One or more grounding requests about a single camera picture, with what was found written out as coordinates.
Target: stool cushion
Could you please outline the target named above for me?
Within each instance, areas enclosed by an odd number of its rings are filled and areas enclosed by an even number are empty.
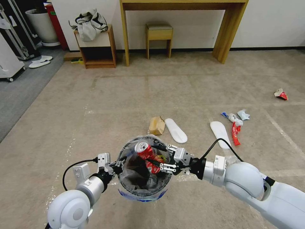
[[[149,30],[172,30],[173,28],[166,23],[147,23]]]

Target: wooden stool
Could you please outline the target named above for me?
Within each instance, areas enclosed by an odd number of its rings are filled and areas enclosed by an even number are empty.
[[[149,41],[167,40],[168,58],[172,54],[173,28],[168,24],[149,23],[146,25],[146,57],[149,59]]]

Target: slipper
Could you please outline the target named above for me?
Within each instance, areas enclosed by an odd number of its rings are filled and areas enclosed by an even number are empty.
[[[178,143],[187,142],[187,135],[183,132],[183,130],[175,123],[173,119],[164,120],[165,124],[171,133],[173,139]]]
[[[51,61],[49,60],[46,60],[44,62],[39,62],[39,61],[33,61],[30,65],[29,65],[29,68],[38,68],[38,67],[42,67],[44,65],[47,65],[51,63]]]
[[[221,122],[213,121],[210,123],[210,127],[217,139],[222,138],[226,140],[229,143],[229,145],[231,145],[226,128]],[[223,149],[229,149],[228,145],[223,141],[218,141],[218,144]]]
[[[40,63],[42,63],[42,62],[45,62],[45,61],[50,61],[50,60],[52,60],[53,59],[53,57],[52,56],[41,56],[41,58],[39,59],[39,60],[33,60],[32,62],[40,62]]]

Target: baseboard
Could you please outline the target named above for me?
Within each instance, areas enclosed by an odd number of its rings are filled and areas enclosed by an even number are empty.
[[[230,51],[266,51],[266,50],[305,50],[305,46],[291,47],[245,47],[245,48],[230,48]],[[178,48],[172,49],[172,52],[211,52],[213,48]],[[124,49],[117,49],[118,53],[124,53]],[[130,49],[129,52],[145,53],[146,49]],[[150,49],[150,53],[164,53],[164,49]]]

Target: cardboard box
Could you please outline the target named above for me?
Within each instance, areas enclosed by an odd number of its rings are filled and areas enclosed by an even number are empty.
[[[165,129],[165,122],[161,116],[153,117],[150,120],[148,132],[154,135],[161,135]]]

